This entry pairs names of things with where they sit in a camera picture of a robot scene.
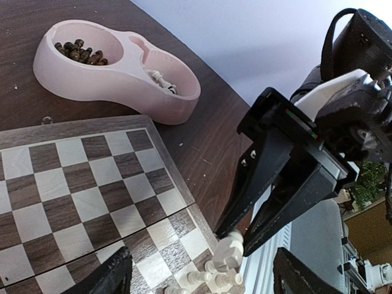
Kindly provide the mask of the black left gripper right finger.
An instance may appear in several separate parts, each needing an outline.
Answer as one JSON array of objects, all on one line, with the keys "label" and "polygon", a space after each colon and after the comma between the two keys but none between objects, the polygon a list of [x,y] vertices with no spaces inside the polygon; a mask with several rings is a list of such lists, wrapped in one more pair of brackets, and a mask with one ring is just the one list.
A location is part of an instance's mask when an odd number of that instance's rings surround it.
[{"label": "black left gripper right finger", "polygon": [[274,293],[341,293],[318,277],[284,247],[277,249],[273,262]]}]

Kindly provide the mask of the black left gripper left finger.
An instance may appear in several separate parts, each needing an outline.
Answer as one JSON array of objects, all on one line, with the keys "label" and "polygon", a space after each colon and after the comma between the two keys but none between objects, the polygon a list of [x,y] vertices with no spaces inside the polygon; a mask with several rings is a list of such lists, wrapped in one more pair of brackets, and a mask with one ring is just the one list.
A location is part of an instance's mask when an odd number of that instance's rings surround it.
[{"label": "black left gripper left finger", "polygon": [[66,294],[129,294],[131,280],[132,255],[129,248],[123,246],[89,276],[67,289]]}]

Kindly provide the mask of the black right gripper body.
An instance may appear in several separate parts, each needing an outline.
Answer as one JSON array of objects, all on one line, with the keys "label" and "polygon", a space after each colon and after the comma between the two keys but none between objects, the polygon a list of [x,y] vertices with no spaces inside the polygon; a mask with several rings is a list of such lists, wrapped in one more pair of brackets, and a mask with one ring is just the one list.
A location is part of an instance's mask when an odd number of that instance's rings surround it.
[{"label": "black right gripper body", "polygon": [[[293,142],[290,158],[283,169],[320,164],[337,180],[334,191],[327,198],[333,198],[342,188],[355,184],[358,177],[356,168],[328,149],[315,124],[301,110],[277,90],[267,87],[238,124],[237,133],[245,135],[253,144],[263,131],[273,127]],[[272,184],[278,185],[280,180],[279,173]]]}]

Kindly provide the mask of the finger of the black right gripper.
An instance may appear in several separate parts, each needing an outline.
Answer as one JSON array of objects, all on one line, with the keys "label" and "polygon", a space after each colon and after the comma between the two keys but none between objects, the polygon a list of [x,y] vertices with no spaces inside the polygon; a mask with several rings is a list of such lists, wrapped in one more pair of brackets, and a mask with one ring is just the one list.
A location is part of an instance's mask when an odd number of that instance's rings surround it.
[{"label": "finger of the black right gripper", "polygon": [[214,232],[232,231],[276,179],[290,158],[293,142],[278,128],[265,130],[240,157],[229,201]]},{"label": "finger of the black right gripper", "polygon": [[244,256],[263,246],[280,229],[300,217],[334,191],[337,180],[320,164],[285,167],[281,180],[252,221],[244,237]]}]

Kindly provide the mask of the white pawn piece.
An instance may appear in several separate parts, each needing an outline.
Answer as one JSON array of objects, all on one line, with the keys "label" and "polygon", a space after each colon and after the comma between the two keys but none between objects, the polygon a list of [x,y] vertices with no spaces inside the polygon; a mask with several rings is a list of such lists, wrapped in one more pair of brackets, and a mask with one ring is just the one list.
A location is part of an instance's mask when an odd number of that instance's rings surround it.
[{"label": "white pawn piece", "polygon": [[188,294],[189,292],[185,288],[168,286],[165,288],[164,293],[165,294]]},{"label": "white pawn piece", "polygon": [[212,274],[207,271],[192,271],[187,274],[187,281],[192,285],[209,282],[211,279]]},{"label": "white pawn piece", "polygon": [[216,273],[217,272],[217,269],[214,266],[214,262],[212,260],[208,260],[207,262],[205,262],[204,269],[205,269],[205,271],[207,271],[209,273]]}]

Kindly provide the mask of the pink double bowl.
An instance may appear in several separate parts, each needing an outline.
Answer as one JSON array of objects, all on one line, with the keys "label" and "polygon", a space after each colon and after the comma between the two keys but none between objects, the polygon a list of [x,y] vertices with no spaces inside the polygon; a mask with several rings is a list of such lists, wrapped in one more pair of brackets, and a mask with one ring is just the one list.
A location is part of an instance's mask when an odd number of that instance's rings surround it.
[{"label": "pink double bowl", "polygon": [[[102,50],[107,66],[92,66],[60,54],[56,42],[83,39]],[[116,31],[86,20],[54,24],[37,47],[32,65],[36,80],[56,96],[76,101],[109,101],[125,105],[153,121],[178,125],[194,111],[201,86],[193,71],[175,55],[132,31]],[[177,94],[162,89],[150,71],[176,85]]]}]

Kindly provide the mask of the white rook piece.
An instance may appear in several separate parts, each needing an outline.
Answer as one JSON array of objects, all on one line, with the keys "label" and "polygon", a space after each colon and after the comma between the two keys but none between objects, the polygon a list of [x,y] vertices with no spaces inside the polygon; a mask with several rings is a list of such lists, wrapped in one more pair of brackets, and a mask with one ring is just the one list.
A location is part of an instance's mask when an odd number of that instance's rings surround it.
[{"label": "white rook piece", "polygon": [[238,274],[218,274],[215,279],[215,284],[218,288],[226,288],[232,286],[242,286],[243,284],[243,277]]}]

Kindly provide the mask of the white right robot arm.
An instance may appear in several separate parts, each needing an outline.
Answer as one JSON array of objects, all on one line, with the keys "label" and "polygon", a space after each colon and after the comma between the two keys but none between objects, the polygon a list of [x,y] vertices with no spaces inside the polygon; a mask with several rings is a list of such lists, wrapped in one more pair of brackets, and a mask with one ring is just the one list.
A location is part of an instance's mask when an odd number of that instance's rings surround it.
[{"label": "white right robot arm", "polygon": [[264,192],[250,256],[321,201],[352,187],[357,162],[391,162],[391,29],[363,9],[332,20],[321,61],[290,98],[266,88],[238,125],[251,140],[215,228],[225,238]]}]

